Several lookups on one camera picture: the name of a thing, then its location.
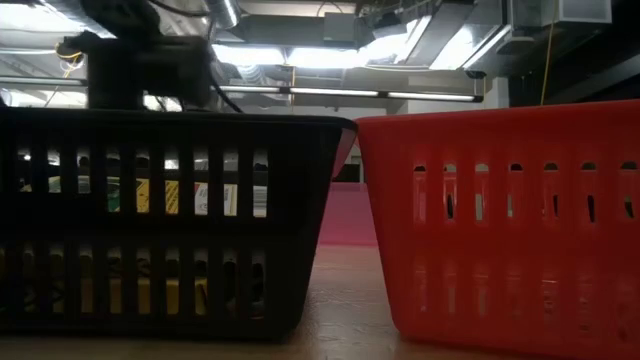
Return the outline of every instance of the white wall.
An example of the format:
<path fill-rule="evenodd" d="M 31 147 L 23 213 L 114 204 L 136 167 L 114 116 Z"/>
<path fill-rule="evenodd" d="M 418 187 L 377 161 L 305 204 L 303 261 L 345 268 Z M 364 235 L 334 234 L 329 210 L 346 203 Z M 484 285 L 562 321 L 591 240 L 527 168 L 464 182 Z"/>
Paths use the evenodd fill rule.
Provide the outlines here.
<path fill-rule="evenodd" d="M 445 101 L 409 100 L 400 108 L 398 114 L 437 113 L 449 111 L 471 111 L 482 109 L 500 109 L 509 107 L 509 84 L 506 78 L 495 78 L 493 87 L 483 103 L 460 103 Z"/>

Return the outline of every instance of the red plastic basket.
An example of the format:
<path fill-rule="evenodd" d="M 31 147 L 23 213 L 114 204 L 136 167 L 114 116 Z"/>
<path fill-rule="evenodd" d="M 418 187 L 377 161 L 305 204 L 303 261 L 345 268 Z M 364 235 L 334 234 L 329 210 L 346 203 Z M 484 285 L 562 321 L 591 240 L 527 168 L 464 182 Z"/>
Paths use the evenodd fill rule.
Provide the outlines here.
<path fill-rule="evenodd" d="M 358 123 L 403 335 L 640 358 L 640 102 Z"/>

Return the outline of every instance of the light fixture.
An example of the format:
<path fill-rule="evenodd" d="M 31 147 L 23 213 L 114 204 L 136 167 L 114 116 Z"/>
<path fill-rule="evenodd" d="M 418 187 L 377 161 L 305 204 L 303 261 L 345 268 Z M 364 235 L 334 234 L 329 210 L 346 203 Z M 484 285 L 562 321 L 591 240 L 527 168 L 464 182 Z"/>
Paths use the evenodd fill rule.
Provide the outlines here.
<path fill-rule="evenodd" d="M 406 99 L 406 100 L 432 100 L 432 101 L 460 101 L 460 102 L 473 102 L 476 100 L 475 96 L 471 95 L 451 95 L 451 94 L 428 94 L 419 92 L 389 92 L 387 95 L 392 99 Z"/>
<path fill-rule="evenodd" d="M 449 40 L 429 69 L 456 70 L 473 54 L 473 49 L 473 34 L 465 25 Z"/>
<path fill-rule="evenodd" d="M 309 69 L 352 69 L 366 63 L 354 49 L 295 48 L 287 59 L 288 65 Z"/>
<path fill-rule="evenodd" d="M 422 37 L 422 34 L 427 29 L 429 22 L 431 22 L 430 15 L 424 16 L 419 20 L 410 21 L 407 24 L 407 33 L 409 33 L 409 36 L 407 37 L 407 41 L 405 42 L 404 47 L 402 47 L 402 49 L 396 55 L 394 63 L 399 64 L 407 60 L 409 55 L 411 55 L 411 52 L 413 52 L 413 49 L 416 47 L 416 44 Z"/>
<path fill-rule="evenodd" d="M 282 65 L 284 56 L 279 48 L 213 45 L 213 51 L 221 62 L 239 65 Z"/>
<path fill-rule="evenodd" d="M 222 85 L 220 86 L 222 91 L 226 92 L 241 92 L 241 93 L 256 93 L 256 94 L 277 94 L 280 92 L 280 88 L 271 86 L 235 86 L 235 85 Z"/>
<path fill-rule="evenodd" d="M 341 89 L 316 89 L 316 88 L 291 88 L 292 94 L 309 95 L 338 95 L 357 97 L 377 97 L 378 92 L 372 90 L 341 90 Z"/>
<path fill-rule="evenodd" d="M 505 25 L 505 27 L 502 28 L 502 30 L 500 30 L 500 32 L 498 32 L 498 34 L 496 34 L 489 42 L 482 46 L 482 48 L 471 57 L 471 59 L 467 60 L 467 62 L 462 65 L 462 68 L 465 70 L 470 68 L 487 52 L 489 52 L 489 50 L 491 50 L 498 43 L 498 41 L 502 40 L 502 38 L 505 37 L 509 33 L 509 31 L 511 31 L 511 25 Z"/>

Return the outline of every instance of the exposed ceiling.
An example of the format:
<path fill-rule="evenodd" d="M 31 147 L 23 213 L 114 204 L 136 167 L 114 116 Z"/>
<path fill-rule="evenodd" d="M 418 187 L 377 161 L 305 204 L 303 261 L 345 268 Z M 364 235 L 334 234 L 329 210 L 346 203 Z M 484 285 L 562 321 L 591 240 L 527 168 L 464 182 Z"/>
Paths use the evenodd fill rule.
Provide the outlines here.
<path fill-rule="evenodd" d="M 516 5 L 524 4 L 522 6 L 529 6 L 531 1 L 544 3 L 546 0 L 514 0 Z M 40 1 L 32 1 L 38 4 L 37 7 L 3 4 L 6 2 L 0 1 L 0 7 L 4 7 L 0 10 L 0 75 L 62 77 L 68 69 L 68 64 L 61 64 L 55 54 L 6 54 L 2 53 L 1 49 L 53 49 L 66 35 L 76 34 L 89 25 L 95 29 L 95 23 L 84 22 L 86 19 L 79 8 L 79 0 L 42 2 L 46 6 L 41 6 Z M 198 1 L 164 2 L 191 11 L 204 8 L 204 3 Z M 277 64 L 261 65 L 259 59 L 256 61 L 257 65 L 251 69 L 235 66 L 237 64 L 233 62 L 219 63 L 216 68 L 221 77 L 232 84 L 251 84 L 251 81 L 256 79 L 253 75 L 257 71 L 256 76 L 260 80 L 255 85 L 481 94 L 484 86 L 479 86 L 478 80 L 471 79 L 463 71 L 463 65 L 469 63 L 474 54 L 483 52 L 484 55 L 467 70 L 486 72 L 490 78 L 524 74 L 544 62 L 546 58 L 549 26 L 544 25 L 542 21 L 537 25 L 519 24 L 521 18 L 514 15 L 512 19 L 510 13 L 514 12 L 510 11 L 511 7 L 505 8 L 505 3 L 510 1 L 238 0 L 243 11 L 240 24 L 233 29 L 217 31 L 215 43 L 233 48 L 259 46 L 277 49 L 285 62 L 292 60 L 295 49 L 305 46 L 344 51 L 353 49 L 351 51 L 354 54 L 366 53 L 363 50 L 365 49 L 369 50 L 370 57 L 367 62 L 359 64 L 360 66 L 331 69 L 321 67 L 323 64 L 331 63 L 337 55 L 321 59 L 320 65 L 310 68 L 297 66 L 295 70 Z M 161 9 L 158 9 L 158 13 L 161 19 L 160 30 L 165 34 L 203 35 L 207 31 L 206 19 L 185 18 Z M 429 20 L 425 21 L 426 24 L 422 23 L 425 27 L 420 29 L 421 31 L 418 30 L 420 19 Z M 528 41 L 526 46 L 517 52 L 509 55 L 498 54 L 497 49 L 503 46 L 505 40 L 497 36 L 506 34 L 508 31 L 499 33 L 509 24 L 518 30 L 514 36 L 522 35 L 528 38 Z M 580 22 L 558 22 L 552 55 L 559 57 L 571 51 L 597 34 L 602 26 L 604 24 L 601 23 L 591 23 L 587 26 Z M 372 60 L 371 41 L 383 31 L 386 32 L 386 36 L 396 36 L 393 39 L 400 39 L 400 43 L 385 43 L 376 51 L 388 50 L 389 55 L 376 55 Z M 410 44 L 412 38 L 415 39 L 415 45 Z M 406 60 L 398 61 L 399 53 L 403 51 L 407 52 Z M 254 72 L 251 77 L 254 80 L 248 80 L 249 77 L 243 73 L 246 71 Z M 69 76 L 84 78 L 84 68 L 71 72 Z M 50 89 L 38 91 L 23 87 L 24 93 L 38 99 L 47 99 L 48 94 L 43 91 Z M 231 96 L 241 106 L 262 107 L 289 105 L 293 101 L 297 106 L 392 109 L 402 103 L 400 100 L 327 96 Z"/>

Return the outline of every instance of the ceiling pipe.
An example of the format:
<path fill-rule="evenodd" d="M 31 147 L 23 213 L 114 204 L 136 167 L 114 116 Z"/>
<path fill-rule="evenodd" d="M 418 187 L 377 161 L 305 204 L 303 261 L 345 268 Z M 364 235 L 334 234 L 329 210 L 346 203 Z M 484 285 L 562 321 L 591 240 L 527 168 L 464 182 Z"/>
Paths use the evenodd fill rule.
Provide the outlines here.
<path fill-rule="evenodd" d="M 242 11 L 236 0 L 206 0 L 209 21 L 216 29 L 231 29 L 240 23 Z"/>

